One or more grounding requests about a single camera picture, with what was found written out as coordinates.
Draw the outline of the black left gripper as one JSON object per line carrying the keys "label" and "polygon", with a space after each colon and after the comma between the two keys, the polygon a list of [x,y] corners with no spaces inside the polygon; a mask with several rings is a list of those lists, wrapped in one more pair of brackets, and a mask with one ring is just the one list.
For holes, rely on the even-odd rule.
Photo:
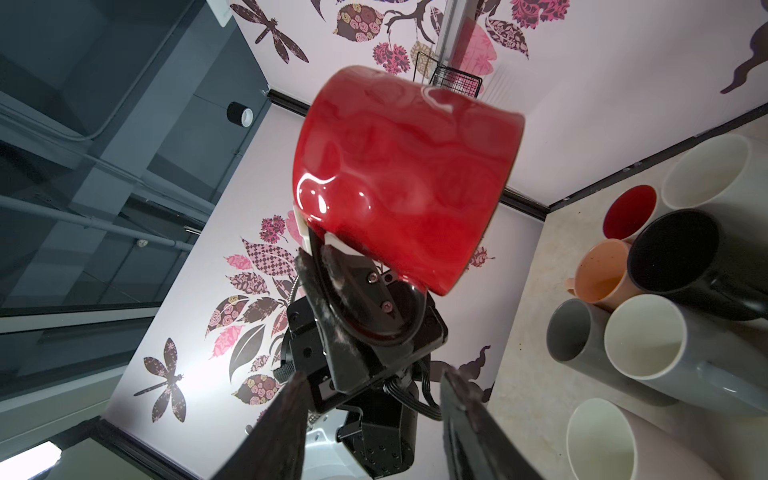
{"label": "black left gripper", "polygon": [[331,442],[368,477],[408,470],[419,416],[441,417],[430,393],[430,354],[448,329],[433,299],[331,245],[321,247],[321,264],[305,250],[295,264],[308,298],[288,307],[275,379],[306,375],[311,414],[342,414]]}

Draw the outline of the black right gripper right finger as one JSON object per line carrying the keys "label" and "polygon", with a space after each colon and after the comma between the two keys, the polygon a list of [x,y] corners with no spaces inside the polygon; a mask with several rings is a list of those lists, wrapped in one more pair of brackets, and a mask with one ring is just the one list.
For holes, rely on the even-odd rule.
{"label": "black right gripper right finger", "polygon": [[457,370],[444,371],[440,399],[444,451],[451,479],[542,479]]}

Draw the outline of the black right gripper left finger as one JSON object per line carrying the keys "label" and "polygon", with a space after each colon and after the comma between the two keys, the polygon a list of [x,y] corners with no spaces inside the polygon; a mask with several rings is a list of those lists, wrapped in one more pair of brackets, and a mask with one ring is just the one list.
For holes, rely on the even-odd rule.
{"label": "black right gripper left finger", "polygon": [[310,407],[306,375],[295,372],[213,479],[299,480]]}

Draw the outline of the pale pink mug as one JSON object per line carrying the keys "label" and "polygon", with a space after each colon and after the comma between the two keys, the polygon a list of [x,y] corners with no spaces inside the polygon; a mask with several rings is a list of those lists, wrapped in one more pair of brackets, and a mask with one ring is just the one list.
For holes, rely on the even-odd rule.
{"label": "pale pink mug", "polygon": [[707,462],[650,422],[592,398],[569,419],[566,450],[576,478],[719,479]]}

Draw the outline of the dark grey mug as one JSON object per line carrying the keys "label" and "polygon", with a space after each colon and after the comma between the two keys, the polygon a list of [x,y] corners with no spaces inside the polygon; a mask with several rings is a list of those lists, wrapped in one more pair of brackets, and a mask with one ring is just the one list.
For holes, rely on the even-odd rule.
{"label": "dark grey mug", "polygon": [[556,362],[653,406],[677,400],[620,373],[609,361],[604,333],[610,313],[580,299],[560,304],[546,332],[546,347]]}

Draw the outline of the peach and cream mug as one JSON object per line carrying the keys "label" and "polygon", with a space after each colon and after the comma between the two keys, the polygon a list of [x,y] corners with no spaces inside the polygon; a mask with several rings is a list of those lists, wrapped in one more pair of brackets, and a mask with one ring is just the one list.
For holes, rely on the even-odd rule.
{"label": "peach and cream mug", "polygon": [[640,295],[628,273],[631,245],[608,239],[596,244],[581,259],[575,275],[565,282],[574,297],[606,311],[614,311],[626,300]]}

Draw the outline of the black and white mug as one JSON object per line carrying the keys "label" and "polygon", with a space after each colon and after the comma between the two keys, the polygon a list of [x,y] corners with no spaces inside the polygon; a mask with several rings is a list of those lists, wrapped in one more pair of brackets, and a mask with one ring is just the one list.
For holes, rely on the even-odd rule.
{"label": "black and white mug", "polygon": [[632,243],[627,271],[643,292],[705,313],[732,321],[767,317],[767,248],[701,210],[650,223]]}

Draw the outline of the white mug red inside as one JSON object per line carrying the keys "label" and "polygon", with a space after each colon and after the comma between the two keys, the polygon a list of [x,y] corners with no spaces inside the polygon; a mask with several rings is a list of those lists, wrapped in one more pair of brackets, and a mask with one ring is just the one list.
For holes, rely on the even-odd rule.
{"label": "white mug red inside", "polygon": [[606,239],[632,243],[641,231],[671,209],[651,185],[638,185],[622,193],[605,214],[602,233]]}

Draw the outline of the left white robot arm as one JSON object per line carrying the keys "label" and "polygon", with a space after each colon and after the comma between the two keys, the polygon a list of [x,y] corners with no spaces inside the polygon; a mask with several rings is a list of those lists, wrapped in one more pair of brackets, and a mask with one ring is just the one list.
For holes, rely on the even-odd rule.
{"label": "left white robot arm", "polygon": [[448,328],[431,296],[331,245],[296,261],[303,297],[288,307],[274,375],[306,376],[305,479],[379,479],[414,463],[420,416],[438,418],[427,392],[431,353]]}

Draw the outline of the aluminium rail left wall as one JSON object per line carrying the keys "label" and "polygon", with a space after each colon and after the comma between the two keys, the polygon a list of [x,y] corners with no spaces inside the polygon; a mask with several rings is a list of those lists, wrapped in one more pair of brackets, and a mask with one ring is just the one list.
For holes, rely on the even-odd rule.
{"label": "aluminium rail left wall", "polygon": [[450,0],[446,3],[435,55],[439,63],[459,69],[476,25],[479,0]]}

